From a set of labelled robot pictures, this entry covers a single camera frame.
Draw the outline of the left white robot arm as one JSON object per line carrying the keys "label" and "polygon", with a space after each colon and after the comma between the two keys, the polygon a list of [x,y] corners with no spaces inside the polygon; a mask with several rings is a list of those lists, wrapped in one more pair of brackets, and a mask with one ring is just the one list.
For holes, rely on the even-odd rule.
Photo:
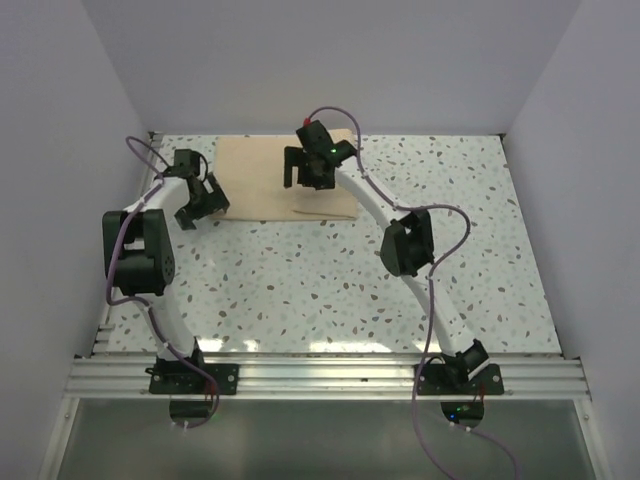
{"label": "left white robot arm", "polygon": [[176,364],[172,379],[185,392],[201,390],[208,379],[195,336],[178,311],[172,283],[176,274],[167,220],[184,230],[230,206],[212,173],[203,178],[161,175],[150,188],[120,211],[102,218],[106,303],[134,304],[142,313],[157,347],[162,370]]}

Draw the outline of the beige cloth wrap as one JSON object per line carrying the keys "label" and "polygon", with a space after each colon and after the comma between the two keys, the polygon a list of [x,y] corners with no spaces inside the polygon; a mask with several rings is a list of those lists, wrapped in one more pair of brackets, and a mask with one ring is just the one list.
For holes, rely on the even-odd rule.
{"label": "beige cloth wrap", "polygon": [[284,188],[284,148],[298,147],[296,135],[221,136],[213,173],[230,206],[221,215],[241,221],[353,220],[358,202],[344,188],[316,191]]}

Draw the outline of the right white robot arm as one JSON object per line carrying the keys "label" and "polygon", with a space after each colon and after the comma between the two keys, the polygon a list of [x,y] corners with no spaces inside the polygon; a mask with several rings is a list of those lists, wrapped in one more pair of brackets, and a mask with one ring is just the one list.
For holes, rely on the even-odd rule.
{"label": "right white robot arm", "polygon": [[[352,194],[372,215],[383,231],[380,259],[385,269],[400,278],[428,314],[427,335],[436,336],[440,347],[434,366],[425,360],[416,375],[438,379],[457,392],[468,392],[481,380],[481,372],[489,365],[489,355],[472,329],[461,317],[447,290],[437,284],[435,273],[465,240],[471,222],[460,208],[436,204],[409,207],[367,172],[356,148],[348,141],[327,147],[284,148],[284,186],[298,184],[316,190],[341,186]],[[436,209],[461,215],[463,237],[449,251],[438,256],[430,212]]]}

